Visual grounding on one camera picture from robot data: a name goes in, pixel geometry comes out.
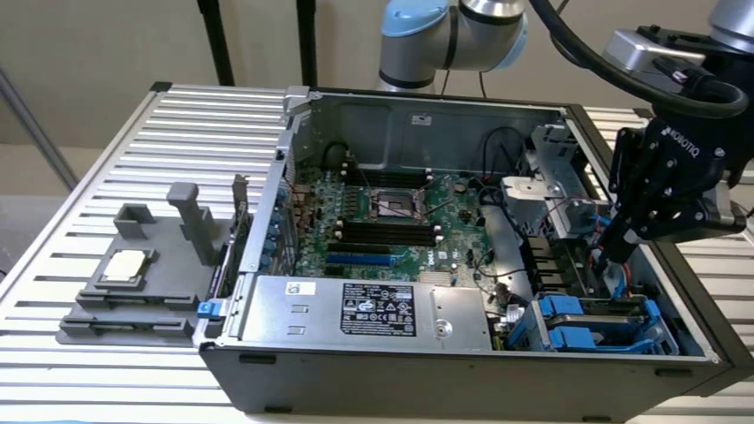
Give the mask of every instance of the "sticker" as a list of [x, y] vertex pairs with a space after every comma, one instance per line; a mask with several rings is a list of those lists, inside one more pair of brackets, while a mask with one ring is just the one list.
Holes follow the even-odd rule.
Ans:
[[415, 320], [412, 286], [343, 284], [340, 331], [346, 334], [415, 337]]
[[314, 281], [288, 281], [286, 284], [287, 295], [312, 296], [316, 293], [316, 283]]
[[427, 115], [412, 115], [411, 116], [411, 125], [431, 126], [432, 125], [432, 117], [428, 117]]

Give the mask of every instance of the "motherboard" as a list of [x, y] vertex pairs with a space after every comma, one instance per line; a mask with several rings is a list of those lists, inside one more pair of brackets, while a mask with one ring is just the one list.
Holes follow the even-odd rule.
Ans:
[[318, 167], [296, 174], [298, 276], [492, 287], [471, 176]]

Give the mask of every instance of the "green circuit board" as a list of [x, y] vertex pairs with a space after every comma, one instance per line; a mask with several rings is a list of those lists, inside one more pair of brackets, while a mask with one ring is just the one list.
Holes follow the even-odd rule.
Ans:
[[[478, 222], [476, 192], [467, 189], [467, 178], [435, 173], [420, 189], [367, 188], [346, 185], [336, 173], [306, 168], [298, 171], [295, 188], [298, 276], [332, 276], [327, 271], [335, 268], [343, 278], [418, 281], [420, 273], [435, 271], [455, 275], [456, 286], [491, 287], [486, 277], [474, 279], [474, 266], [468, 266], [487, 251], [487, 234]], [[386, 206], [372, 199], [386, 199]], [[327, 245], [339, 241], [338, 219], [439, 225], [442, 240], [432, 247], [390, 245], [391, 266], [327, 264]]]

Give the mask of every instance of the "floor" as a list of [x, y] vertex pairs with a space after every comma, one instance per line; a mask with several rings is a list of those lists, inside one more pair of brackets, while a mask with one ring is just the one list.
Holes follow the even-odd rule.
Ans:
[[[101, 150], [61, 150], [81, 178]], [[0, 270], [4, 272], [24, 254], [65, 196], [67, 190], [35, 147], [0, 144]]]

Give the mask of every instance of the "robotiq logo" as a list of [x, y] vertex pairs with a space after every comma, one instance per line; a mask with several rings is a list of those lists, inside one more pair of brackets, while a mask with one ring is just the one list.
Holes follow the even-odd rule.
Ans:
[[665, 130], [662, 130], [662, 135], [667, 135], [673, 140], [675, 140], [678, 144], [686, 149], [691, 157], [697, 159], [697, 156], [699, 156], [699, 148], [694, 146], [694, 143], [689, 141], [682, 133], [667, 127]]

